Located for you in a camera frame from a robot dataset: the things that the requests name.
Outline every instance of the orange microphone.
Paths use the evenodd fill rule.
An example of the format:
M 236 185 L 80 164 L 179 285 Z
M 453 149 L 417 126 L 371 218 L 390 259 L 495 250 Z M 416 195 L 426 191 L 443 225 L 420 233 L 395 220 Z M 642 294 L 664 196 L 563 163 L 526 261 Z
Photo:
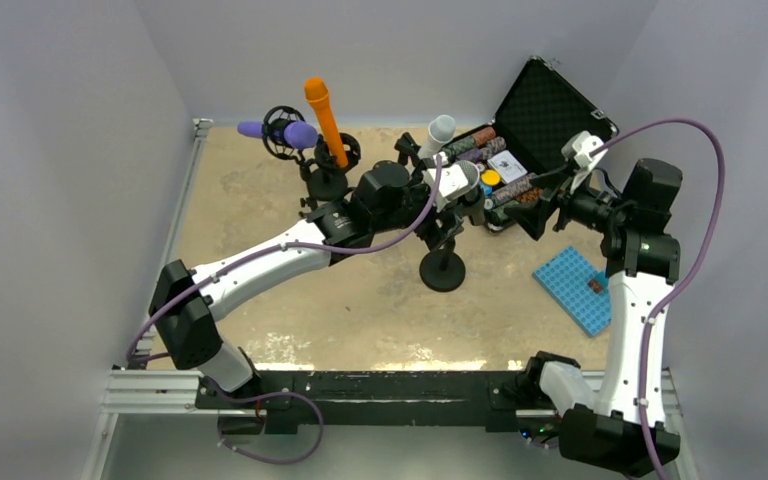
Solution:
M 346 157 L 346 150 L 343 148 L 343 140 L 340 138 L 340 131 L 337 130 L 337 122 L 334 120 L 334 113 L 331 111 L 331 102 L 328 95 L 328 87 L 319 77 L 310 77 L 305 82 L 305 98 L 310 108 L 316 113 L 316 119 L 319 120 L 319 128 L 325 137 L 325 143 L 331 155 L 337 157 L 337 166 L 346 168 L 349 166 L 349 159 Z

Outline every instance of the beige floor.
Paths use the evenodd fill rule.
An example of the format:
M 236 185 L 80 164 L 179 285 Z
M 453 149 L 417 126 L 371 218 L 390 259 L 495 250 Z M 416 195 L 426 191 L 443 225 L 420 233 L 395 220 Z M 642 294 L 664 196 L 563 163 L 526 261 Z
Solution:
M 424 129 L 408 130 L 424 138 Z M 376 161 L 395 160 L 393 144 L 404 129 L 345 131 L 362 149 L 361 163 L 350 174 L 355 184 Z M 178 254 L 194 266 L 267 240 L 298 220 L 303 193 L 291 162 L 271 158 L 259 141 L 233 128 L 214 128 Z M 467 226 L 457 247 L 466 281 L 440 294 L 420 281 L 426 250 L 411 236 L 384 252 L 280 285 L 237 309 L 219 328 L 262 368 L 506 369 L 547 350 L 574 357 L 586 369 L 603 369 L 609 332 L 588 338 L 531 277 L 569 245 L 603 265 L 599 241 L 578 225 L 550 231 L 539 243 L 518 228 L 492 235 Z M 171 362 L 152 368 L 171 368 Z

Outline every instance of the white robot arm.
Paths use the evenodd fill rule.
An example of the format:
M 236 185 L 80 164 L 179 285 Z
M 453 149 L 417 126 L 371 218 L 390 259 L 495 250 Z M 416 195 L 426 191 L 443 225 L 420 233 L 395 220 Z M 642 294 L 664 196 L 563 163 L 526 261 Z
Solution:
M 576 405 L 593 410 L 597 415 L 610 417 L 620 412 L 627 422 L 640 424 L 637 392 L 640 379 L 640 342 L 643 327 L 651 306 L 664 298 L 672 286 L 666 279 L 646 273 L 630 277 L 624 272 L 611 276 L 608 291 L 611 296 L 611 340 L 608 347 L 608 365 L 602 388 L 598 393 L 584 380 L 581 370 L 563 362 L 546 362 L 540 375 L 539 386 L 563 416 Z M 666 309 L 658 315 L 652 327 L 651 347 L 646 369 L 646 395 L 649 427 L 664 423 L 661 401 L 661 357 L 664 343 Z
M 434 162 L 445 165 L 431 213 L 416 233 L 430 250 L 459 231 L 463 216 L 483 213 L 483 193 L 474 165 L 449 164 L 445 153 Z M 205 286 L 166 316 L 156 328 L 179 370 L 196 368 L 226 392 L 234 392 L 255 377 L 252 361 L 219 335 L 214 323 L 251 299 L 298 275 L 334 265 L 347 258 L 329 247 L 366 248 L 376 233 L 405 228 L 428 201 L 435 171 L 417 168 L 410 175 L 394 162 L 381 162 L 361 177 L 350 200 L 341 199 L 318 208 L 289 230 L 228 258 L 187 269 L 181 261 L 161 271 L 152 299 L 154 314 L 171 298 L 193 285 Z M 309 247 L 287 247 L 304 243 Z M 250 260 L 227 274 L 220 270 L 267 247 L 282 248 Z
M 555 231 L 576 221 L 604 235 L 601 251 L 607 260 L 611 340 L 602 387 L 594 393 L 574 360 L 546 352 L 529 361 L 524 383 L 535 394 L 548 397 L 562 417 L 561 455 L 610 470 L 645 473 L 651 464 L 648 470 L 644 466 L 648 457 L 642 428 L 654 432 L 663 461 L 675 458 L 679 448 L 678 436 L 664 430 L 660 392 L 667 308 L 654 317 L 650 314 L 678 280 L 679 244 L 664 228 L 682 173 L 660 160 L 641 159 L 622 192 L 597 191 L 583 180 L 604 154 L 592 158 L 601 145 L 587 132 L 575 136 L 563 150 L 566 164 L 532 180 L 543 188 L 536 204 L 510 207 L 505 213 L 535 240 L 555 210 Z M 649 348 L 641 357 L 646 330 Z M 646 408 L 646 422 L 641 422 L 641 406 Z
M 301 220 L 286 232 L 244 252 L 218 262 L 197 265 L 190 272 L 193 282 L 198 283 L 216 275 L 219 269 L 239 258 L 286 242 L 324 245 L 325 235 L 316 224 Z M 331 253 L 325 250 L 287 249 L 257 258 L 232 270 L 227 275 L 215 277 L 215 281 L 200 289 L 199 293 L 205 299 L 213 320 L 218 322 L 249 299 L 270 288 L 330 264 Z M 219 350 L 197 368 L 214 379 L 223 390 L 233 392 L 252 379 L 254 369 L 242 350 L 229 343 L 224 337 L 220 336 L 220 338 L 222 344 Z

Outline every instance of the white wall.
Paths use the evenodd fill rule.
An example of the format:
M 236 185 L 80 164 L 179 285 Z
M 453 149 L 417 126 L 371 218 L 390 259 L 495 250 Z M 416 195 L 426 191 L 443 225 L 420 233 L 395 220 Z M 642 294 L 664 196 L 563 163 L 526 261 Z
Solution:
M 462 125 L 490 119 L 525 60 L 598 98 L 656 0 L 136 0 L 190 110 L 260 119 L 281 104 L 313 114 L 318 75 L 339 124 Z
M 131 0 L 0 2 L 0 478 L 78 478 L 192 123 Z
M 666 357 L 701 478 L 767 478 L 768 2 L 659 2 L 601 105 L 621 128 L 683 115 L 720 136 L 722 217 L 707 265 L 670 310 Z M 685 172 L 670 228 L 686 272 L 713 199 L 713 152 L 688 127 L 630 143 L 609 154 L 619 180 L 642 155 Z

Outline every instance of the blue pegboard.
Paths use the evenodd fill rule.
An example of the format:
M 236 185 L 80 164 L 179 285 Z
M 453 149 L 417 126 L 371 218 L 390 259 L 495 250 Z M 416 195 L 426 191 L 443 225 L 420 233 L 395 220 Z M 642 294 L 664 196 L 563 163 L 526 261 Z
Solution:
M 589 336 L 611 323 L 611 298 L 607 279 L 573 247 L 567 247 L 534 271 L 534 278 L 552 295 Z M 602 286 L 595 293 L 587 283 L 596 279 Z

